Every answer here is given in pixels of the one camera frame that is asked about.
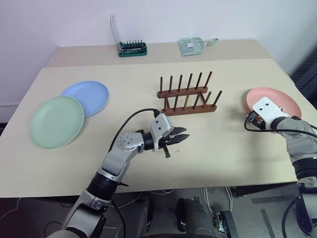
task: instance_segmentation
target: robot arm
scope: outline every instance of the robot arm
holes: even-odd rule
[[[317,226],[317,139],[311,136],[315,132],[306,121],[290,117],[267,97],[252,109],[247,120],[261,130],[277,130],[286,139],[300,193],[296,200],[298,224],[305,233],[311,233]]]
[[[91,183],[68,213],[62,230],[49,238],[98,238],[106,222],[103,212],[110,205],[117,186],[125,185],[121,180],[131,159],[144,150],[156,151],[160,148],[169,157],[166,146],[186,139],[189,135],[173,136],[185,130],[174,127],[170,118],[164,114],[158,114],[150,125],[150,132],[140,130],[119,135]]]

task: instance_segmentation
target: black cable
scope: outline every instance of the black cable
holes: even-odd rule
[[[287,217],[289,210],[294,205],[296,199],[297,199],[297,197],[295,197],[295,199],[288,205],[288,207],[286,208],[286,210],[284,212],[283,218],[282,218],[282,233],[283,233],[284,238],[287,238],[286,231],[285,231],[286,217]]]
[[[124,218],[121,214],[121,212],[119,211],[119,208],[116,206],[116,204],[114,203],[113,199],[111,199],[111,202],[113,204],[113,207],[115,208],[116,212],[118,213],[121,221],[122,221],[122,225],[123,225],[123,238],[125,238],[126,236],[126,225],[125,225],[125,221],[124,221]]]
[[[57,224],[61,225],[60,222],[56,222],[56,221],[49,222],[49,223],[45,226],[45,228],[44,228],[44,236],[45,236],[45,237],[48,237],[48,235],[46,234],[46,229],[47,229],[47,227],[48,227],[50,224],[53,224],[53,223],[57,223]]]
[[[111,151],[111,149],[112,149],[112,147],[113,147],[113,144],[114,144],[116,138],[118,137],[118,135],[120,134],[120,132],[122,131],[122,129],[124,128],[124,126],[130,121],[130,119],[133,118],[136,114],[141,113],[141,112],[145,112],[145,111],[153,111],[154,113],[159,113],[159,110],[157,110],[157,109],[154,109],[154,108],[146,108],[146,109],[139,110],[139,111],[135,112],[134,114],[132,114],[132,115],[124,122],[124,124],[120,127],[120,129],[119,129],[119,131],[117,132],[117,134],[114,136],[113,141],[112,141],[112,143],[111,143],[111,145],[110,145],[110,148],[109,148],[108,153]]]
[[[315,130],[317,130],[317,127],[314,125],[310,125],[312,128],[314,128]]]
[[[314,138],[317,139],[317,135],[313,134],[313,133],[310,133],[310,132],[307,132],[307,131],[304,131],[304,130],[293,130],[293,129],[275,129],[275,130],[253,130],[253,129],[249,129],[247,128],[247,121],[248,119],[246,119],[244,121],[244,128],[247,130],[247,131],[253,131],[253,132],[297,132],[297,133],[302,133],[302,134],[306,134],[306,135],[310,135]]]

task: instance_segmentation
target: table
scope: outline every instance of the table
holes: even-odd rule
[[[0,197],[80,194],[122,123],[139,109],[163,107],[163,99],[156,96],[160,76],[167,89],[170,75],[177,78],[182,73],[185,85],[192,72],[195,85],[199,72],[204,84],[209,71],[213,71],[211,102],[223,90],[217,110],[172,117],[173,124],[187,128],[190,137],[170,146],[168,159],[162,151],[136,156],[122,181],[129,187],[120,186],[118,192],[295,181],[285,139],[243,128],[245,95],[263,86],[287,93],[300,106],[302,119],[316,122],[316,110],[270,58],[52,67],[41,70],[0,137]],[[81,133],[67,146],[48,150],[33,144],[29,124],[36,109],[84,80],[107,86],[110,98],[106,107],[87,118]],[[189,105],[194,100],[190,97]],[[152,120],[152,113],[142,113],[123,131],[148,130]]]
[[[255,40],[223,40],[198,56],[183,57],[178,43],[147,44],[146,57],[118,57],[113,46],[72,46],[60,47],[46,65],[51,67],[74,67],[96,65],[124,65],[143,63],[173,63],[212,60],[242,60],[271,58],[270,54]]]

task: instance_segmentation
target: pink plate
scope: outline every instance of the pink plate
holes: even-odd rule
[[[282,108],[283,112],[287,113],[291,117],[297,116],[301,118],[301,109],[290,96],[274,88],[265,87],[254,88],[248,92],[246,100],[248,113],[252,111],[251,108],[253,104],[260,100],[262,97],[268,97],[272,102]]]

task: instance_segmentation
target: gray floor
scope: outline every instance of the gray floor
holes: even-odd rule
[[[281,238],[281,220],[290,201],[298,194],[295,184],[275,188],[259,193],[233,199],[233,219],[240,238]],[[116,194],[117,205],[124,204],[137,197],[139,193]],[[154,195],[143,192],[154,204],[154,218],[148,235],[160,233],[179,233],[176,226],[174,209],[179,198],[199,196],[203,203],[201,188],[178,189],[167,195]],[[209,188],[210,204],[214,210],[227,210],[229,200],[224,188]],[[16,206],[16,198],[0,199],[0,217]],[[17,211],[0,220],[1,238],[43,238],[44,228],[51,221],[62,222],[70,208],[59,203],[22,198]],[[117,227],[118,215],[112,208],[106,211],[107,226]],[[60,225],[53,223],[47,226],[49,235],[58,230]],[[297,226],[294,211],[290,211],[286,222],[286,232],[290,238],[303,238]],[[114,237],[115,229],[105,229],[102,237]]]

